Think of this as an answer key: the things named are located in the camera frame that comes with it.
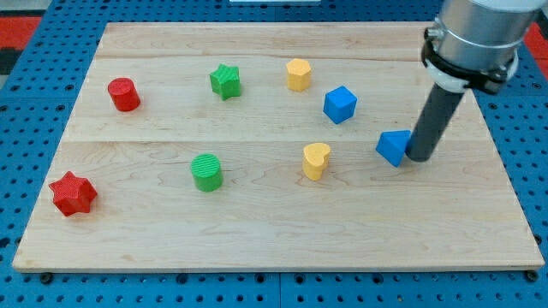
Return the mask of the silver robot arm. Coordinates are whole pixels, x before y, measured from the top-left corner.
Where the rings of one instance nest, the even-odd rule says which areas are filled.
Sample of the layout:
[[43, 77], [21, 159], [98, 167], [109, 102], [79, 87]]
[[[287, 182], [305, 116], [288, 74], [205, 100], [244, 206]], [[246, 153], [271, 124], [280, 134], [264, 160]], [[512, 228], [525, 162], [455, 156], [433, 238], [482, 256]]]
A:
[[447, 92], [494, 95], [515, 75], [517, 50], [546, 0], [446, 0], [424, 31], [422, 62]]

